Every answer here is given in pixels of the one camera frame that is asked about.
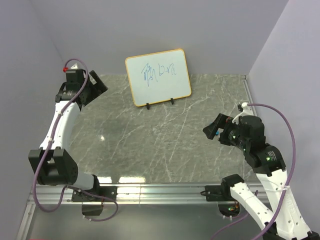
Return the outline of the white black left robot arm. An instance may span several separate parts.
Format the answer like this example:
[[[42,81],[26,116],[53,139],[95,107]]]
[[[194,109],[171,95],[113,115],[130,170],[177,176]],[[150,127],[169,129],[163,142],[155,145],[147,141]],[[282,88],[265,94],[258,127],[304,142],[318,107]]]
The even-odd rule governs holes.
[[[68,69],[66,81],[55,96],[55,111],[48,133],[39,149],[28,154],[36,183],[45,186],[73,186],[83,190],[89,201],[101,196],[97,177],[81,172],[70,155],[70,137],[82,108],[108,88],[95,71]]]

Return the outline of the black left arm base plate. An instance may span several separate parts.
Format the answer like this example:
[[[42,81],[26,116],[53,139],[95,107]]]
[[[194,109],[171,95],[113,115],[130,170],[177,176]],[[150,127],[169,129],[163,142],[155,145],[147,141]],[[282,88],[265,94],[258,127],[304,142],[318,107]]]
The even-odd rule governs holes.
[[[72,202],[110,202],[111,200],[105,200],[105,198],[116,200],[117,197],[116,186],[100,186],[98,190],[85,190],[85,192],[89,193],[87,195],[83,193],[82,190],[74,190],[72,194],[71,201]]]

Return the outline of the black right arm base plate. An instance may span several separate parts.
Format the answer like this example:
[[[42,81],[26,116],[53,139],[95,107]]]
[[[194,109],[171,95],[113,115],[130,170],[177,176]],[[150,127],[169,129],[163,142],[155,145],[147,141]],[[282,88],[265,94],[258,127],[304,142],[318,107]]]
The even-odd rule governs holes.
[[[200,192],[200,195],[204,196],[207,202],[224,202],[233,200],[230,193],[228,193],[221,185],[206,185],[204,190]]]

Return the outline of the yellow framed whiteboard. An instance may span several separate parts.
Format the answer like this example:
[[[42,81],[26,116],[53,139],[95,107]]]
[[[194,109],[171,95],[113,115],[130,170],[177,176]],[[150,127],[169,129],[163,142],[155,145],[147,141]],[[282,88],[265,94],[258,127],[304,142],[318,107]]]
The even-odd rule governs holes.
[[[183,49],[131,56],[125,59],[132,100],[144,107],[191,96]]]

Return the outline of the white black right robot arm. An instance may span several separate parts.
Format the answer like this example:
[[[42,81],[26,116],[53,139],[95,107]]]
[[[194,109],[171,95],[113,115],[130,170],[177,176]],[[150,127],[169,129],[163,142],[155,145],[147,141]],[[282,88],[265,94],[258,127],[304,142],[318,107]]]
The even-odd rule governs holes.
[[[262,120],[245,115],[234,121],[220,113],[213,123],[203,128],[203,132],[212,140],[218,129],[222,129],[218,139],[221,144],[237,147],[243,152],[245,161],[263,186],[270,207],[250,191],[238,174],[222,179],[222,197],[234,199],[245,208],[260,227],[264,240],[318,240],[320,235],[304,221],[287,184],[288,173],[281,152],[266,143]]]

